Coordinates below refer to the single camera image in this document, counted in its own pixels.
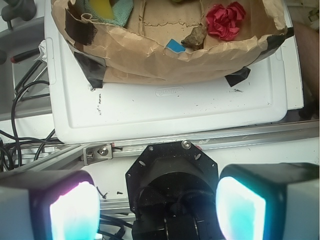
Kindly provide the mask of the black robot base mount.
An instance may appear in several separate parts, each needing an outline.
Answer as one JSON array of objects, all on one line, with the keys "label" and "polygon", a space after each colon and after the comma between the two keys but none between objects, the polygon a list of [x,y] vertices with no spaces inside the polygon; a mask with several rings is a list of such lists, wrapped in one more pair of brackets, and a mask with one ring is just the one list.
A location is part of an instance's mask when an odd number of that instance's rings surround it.
[{"label": "black robot base mount", "polygon": [[216,212],[218,164],[205,153],[141,154],[125,174],[135,240],[221,240]]}]

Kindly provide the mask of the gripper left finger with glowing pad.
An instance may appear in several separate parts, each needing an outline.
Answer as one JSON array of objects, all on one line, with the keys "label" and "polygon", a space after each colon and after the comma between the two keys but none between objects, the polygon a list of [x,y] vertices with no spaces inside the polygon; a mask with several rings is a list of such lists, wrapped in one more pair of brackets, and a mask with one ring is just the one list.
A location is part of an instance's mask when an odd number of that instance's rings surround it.
[{"label": "gripper left finger with glowing pad", "polygon": [[99,222],[100,197],[85,170],[0,175],[2,240],[93,240]]}]

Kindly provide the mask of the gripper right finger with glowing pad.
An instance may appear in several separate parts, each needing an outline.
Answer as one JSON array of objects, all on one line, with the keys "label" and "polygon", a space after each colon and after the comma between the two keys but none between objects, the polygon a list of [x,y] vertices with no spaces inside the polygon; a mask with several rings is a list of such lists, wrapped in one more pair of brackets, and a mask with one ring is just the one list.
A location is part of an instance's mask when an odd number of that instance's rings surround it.
[{"label": "gripper right finger with glowing pad", "polygon": [[215,206],[227,240],[318,240],[317,164],[229,164],[220,173]]}]

